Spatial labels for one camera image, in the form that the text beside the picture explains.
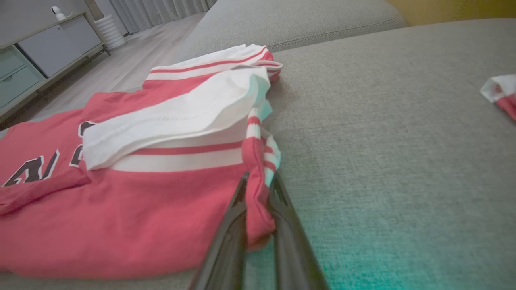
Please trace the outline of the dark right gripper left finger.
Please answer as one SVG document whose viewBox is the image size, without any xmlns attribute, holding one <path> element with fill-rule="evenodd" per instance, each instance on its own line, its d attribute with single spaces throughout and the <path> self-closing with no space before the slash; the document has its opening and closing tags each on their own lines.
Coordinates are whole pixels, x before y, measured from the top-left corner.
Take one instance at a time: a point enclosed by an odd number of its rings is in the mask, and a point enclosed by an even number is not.
<svg viewBox="0 0 516 290">
<path fill-rule="evenodd" d="M 249 173 L 241 177 L 190 290 L 241 290 L 247 251 L 245 193 Z"/>
</svg>

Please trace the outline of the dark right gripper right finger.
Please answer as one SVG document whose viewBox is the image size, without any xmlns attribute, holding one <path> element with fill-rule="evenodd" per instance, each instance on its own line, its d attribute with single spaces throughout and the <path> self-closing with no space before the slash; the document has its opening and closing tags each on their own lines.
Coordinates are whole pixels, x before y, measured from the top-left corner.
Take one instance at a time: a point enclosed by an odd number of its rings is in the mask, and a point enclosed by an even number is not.
<svg viewBox="0 0 516 290">
<path fill-rule="evenodd" d="M 277 290 L 328 290 L 329 286 L 279 173 L 269 195 Z"/>
</svg>

